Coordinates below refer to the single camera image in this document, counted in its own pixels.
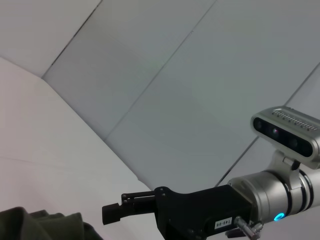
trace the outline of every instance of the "cylindrical joint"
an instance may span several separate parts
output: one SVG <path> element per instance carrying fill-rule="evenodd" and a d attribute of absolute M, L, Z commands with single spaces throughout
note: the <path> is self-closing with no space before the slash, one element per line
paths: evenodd
<path fill-rule="evenodd" d="M 320 206 L 320 169 L 313 170 L 305 166 L 300 166 L 301 173 L 304 175 L 306 185 L 308 186 L 307 191 L 307 207 L 313 208 Z"/>
<path fill-rule="evenodd" d="M 250 218 L 253 222 L 271 222 L 279 213 L 286 214 L 292 208 L 292 202 L 288 199 L 288 190 L 270 172 L 262 171 L 236 177 L 228 184 L 253 203 Z"/>

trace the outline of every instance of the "white backdrop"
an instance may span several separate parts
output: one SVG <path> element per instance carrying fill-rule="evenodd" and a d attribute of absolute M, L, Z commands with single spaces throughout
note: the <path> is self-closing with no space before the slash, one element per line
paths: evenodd
<path fill-rule="evenodd" d="M 41 77 L 100 0 L 1 0 L 0 57 Z"/>

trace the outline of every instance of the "dark green fabric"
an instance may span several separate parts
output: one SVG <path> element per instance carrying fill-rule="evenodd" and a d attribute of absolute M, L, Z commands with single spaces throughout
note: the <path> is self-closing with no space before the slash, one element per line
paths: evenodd
<path fill-rule="evenodd" d="M 80 213 L 64 216 L 23 207 L 0 212 L 0 240 L 102 240 Z"/>

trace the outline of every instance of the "metal bracket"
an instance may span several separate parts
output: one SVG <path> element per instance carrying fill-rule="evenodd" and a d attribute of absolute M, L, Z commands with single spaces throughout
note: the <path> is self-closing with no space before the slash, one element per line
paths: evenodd
<path fill-rule="evenodd" d="M 300 162 L 285 156 L 283 152 L 279 150 L 274 152 L 268 170 L 277 173 L 290 190 L 302 187 L 299 178 Z"/>

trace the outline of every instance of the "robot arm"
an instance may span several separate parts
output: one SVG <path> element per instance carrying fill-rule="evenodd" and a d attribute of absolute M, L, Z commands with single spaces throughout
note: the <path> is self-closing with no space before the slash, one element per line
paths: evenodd
<path fill-rule="evenodd" d="M 320 205 L 320 121 L 280 106 L 254 115 L 251 128 L 276 148 L 266 170 L 189 194 L 167 187 L 123 194 L 121 205 L 102 208 L 103 224 L 154 213 L 166 240 L 205 240 L 221 232 L 256 240 L 264 224 Z"/>

